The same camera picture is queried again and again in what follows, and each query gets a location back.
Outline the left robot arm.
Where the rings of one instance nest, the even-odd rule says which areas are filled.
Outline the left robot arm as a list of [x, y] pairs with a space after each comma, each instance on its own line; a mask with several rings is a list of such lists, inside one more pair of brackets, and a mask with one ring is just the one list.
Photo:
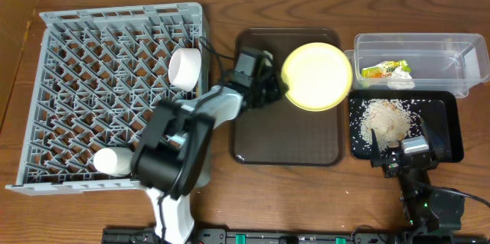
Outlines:
[[271, 53], [246, 48], [207, 93], [155, 107], [130, 167], [152, 201], [156, 242], [188, 241], [194, 229], [189, 194], [204, 169], [214, 129], [282, 99], [287, 86], [278, 71]]

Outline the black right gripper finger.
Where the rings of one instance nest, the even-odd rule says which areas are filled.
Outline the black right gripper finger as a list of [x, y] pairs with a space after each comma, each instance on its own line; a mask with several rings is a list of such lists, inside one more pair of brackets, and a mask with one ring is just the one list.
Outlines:
[[420, 118], [423, 136], [429, 145], [429, 151], [436, 160], [444, 159], [445, 147], [442, 139], [429, 127], [429, 124]]
[[382, 165], [381, 153], [377, 143], [375, 130], [371, 129], [371, 167], [379, 168]]

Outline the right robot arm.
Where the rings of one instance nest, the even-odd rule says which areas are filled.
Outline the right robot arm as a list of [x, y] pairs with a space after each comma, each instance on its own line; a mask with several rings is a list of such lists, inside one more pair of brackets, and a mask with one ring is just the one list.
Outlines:
[[371, 166], [381, 168], [386, 178], [395, 177], [401, 186], [403, 211], [415, 231], [407, 239], [434, 235], [451, 238], [462, 228], [465, 197], [455, 189], [431, 184], [428, 171], [449, 160], [450, 152], [423, 119], [422, 135], [406, 138], [387, 157], [381, 156], [375, 130], [371, 130]]

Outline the yellow plate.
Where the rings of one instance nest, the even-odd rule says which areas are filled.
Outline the yellow plate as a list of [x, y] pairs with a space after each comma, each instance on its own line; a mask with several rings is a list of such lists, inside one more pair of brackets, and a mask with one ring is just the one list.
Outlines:
[[310, 112], [336, 107], [348, 95], [353, 81], [348, 57], [321, 42], [297, 47], [285, 59], [280, 76], [288, 87], [286, 98]]

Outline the white tissue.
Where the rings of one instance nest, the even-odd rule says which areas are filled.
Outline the white tissue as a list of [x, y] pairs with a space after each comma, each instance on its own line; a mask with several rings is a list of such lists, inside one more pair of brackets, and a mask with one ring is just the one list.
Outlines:
[[402, 67], [397, 67], [387, 79], [387, 86], [390, 89], [413, 89], [415, 83], [409, 72], [406, 72]]

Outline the green orange snack wrapper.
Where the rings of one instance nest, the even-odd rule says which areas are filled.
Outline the green orange snack wrapper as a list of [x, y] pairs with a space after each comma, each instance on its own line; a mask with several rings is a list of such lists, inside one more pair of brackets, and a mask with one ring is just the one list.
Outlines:
[[372, 67], [363, 68], [361, 75], [364, 78], [383, 78], [390, 76], [397, 68], [400, 68], [403, 72], [411, 72], [411, 67], [406, 60], [389, 60]]

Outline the white cup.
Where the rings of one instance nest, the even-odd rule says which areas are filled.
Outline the white cup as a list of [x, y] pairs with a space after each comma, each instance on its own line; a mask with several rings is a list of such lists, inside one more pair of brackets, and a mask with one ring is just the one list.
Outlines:
[[128, 148], [102, 148], [93, 156], [94, 167], [104, 174], [125, 177], [131, 173], [133, 152]]

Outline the white bowl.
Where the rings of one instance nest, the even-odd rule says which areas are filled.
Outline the white bowl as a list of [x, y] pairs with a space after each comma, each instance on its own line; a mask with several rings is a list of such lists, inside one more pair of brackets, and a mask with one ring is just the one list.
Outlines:
[[171, 56], [168, 78], [171, 85], [185, 92], [196, 86], [201, 74], [201, 52], [196, 48], [179, 48]]

